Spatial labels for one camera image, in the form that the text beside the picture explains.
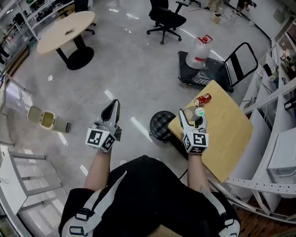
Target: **black round stool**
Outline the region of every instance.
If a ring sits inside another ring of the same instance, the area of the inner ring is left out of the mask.
[[[156,139],[166,143],[169,141],[172,132],[168,129],[168,124],[176,117],[169,111],[159,111],[150,120],[150,133]]]

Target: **white plastic jug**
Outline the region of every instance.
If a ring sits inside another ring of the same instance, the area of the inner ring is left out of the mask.
[[[205,67],[204,62],[210,54],[210,44],[213,39],[209,35],[205,35],[203,38],[198,37],[193,44],[191,51],[186,57],[186,63],[193,69],[203,69]]]

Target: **gray floor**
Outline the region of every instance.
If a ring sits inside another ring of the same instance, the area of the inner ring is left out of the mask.
[[[169,3],[170,9],[177,8],[174,1]],[[100,106],[115,97],[121,103],[119,125],[123,133],[121,142],[114,144],[111,169],[118,167],[122,159],[131,160],[146,154],[159,157],[180,176],[186,170],[186,160],[170,144],[159,143],[148,136],[149,121],[156,112],[169,110],[176,113],[202,89],[180,83],[177,52],[190,50],[195,37],[206,34],[214,39],[212,50],[224,59],[242,42],[250,43],[258,59],[269,48],[268,38],[254,25],[237,15],[230,17],[231,8],[223,8],[228,19],[222,19],[217,25],[212,22],[213,12],[189,12],[198,9],[194,3],[183,7],[180,14],[187,18],[187,22],[176,30],[183,40],[179,42],[177,37],[167,34],[165,44],[160,45],[160,32],[146,34],[146,30],[154,25],[148,16],[151,9],[148,0],[96,1],[93,6],[96,34],[83,33],[86,45],[95,52],[92,61],[80,70],[70,71],[55,51],[40,55],[33,49],[15,75],[15,80],[32,93],[19,94],[15,108],[21,111],[9,110],[7,121],[2,116],[1,131],[6,123],[17,150],[46,154],[68,194],[72,188],[83,186],[85,173],[96,153],[84,144],[87,129],[98,117]],[[67,56],[74,49],[72,42],[62,48]],[[244,71],[251,59],[249,54],[240,54]],[[231,94],[238,104],[249,80],[250,77],[239,83]],[[61,138],[57,132],[46,131],[29,122],[26,110],[32,103],[70,122],[70,132]],[[8,138],[1,133],[0,139]],[[39,216],[44,215],[38,208]],[[46,223],[50,232],[42,233],[34,224],[28,225],[36,236],[57,235],[57,224]]]

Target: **soda can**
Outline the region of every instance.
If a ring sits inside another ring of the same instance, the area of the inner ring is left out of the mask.
[[[194,104],[197,107],[201,107],[204,104],[208,103],[211,99],[212,99],[211,95],[209,93],[207,93],[207,94],[204,94],[202,96],[197,97],[194,100]]]

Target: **white marker cube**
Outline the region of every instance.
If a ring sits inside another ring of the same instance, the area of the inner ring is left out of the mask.
[[[189,131],[183,137],[183,144],[187,153],[202,154],[209,146],[209,134]]]
[[[115,140],[115,137],[111,135],[109,131],[89,128],[87,131],[85,144],[94,149],[108,152]]]

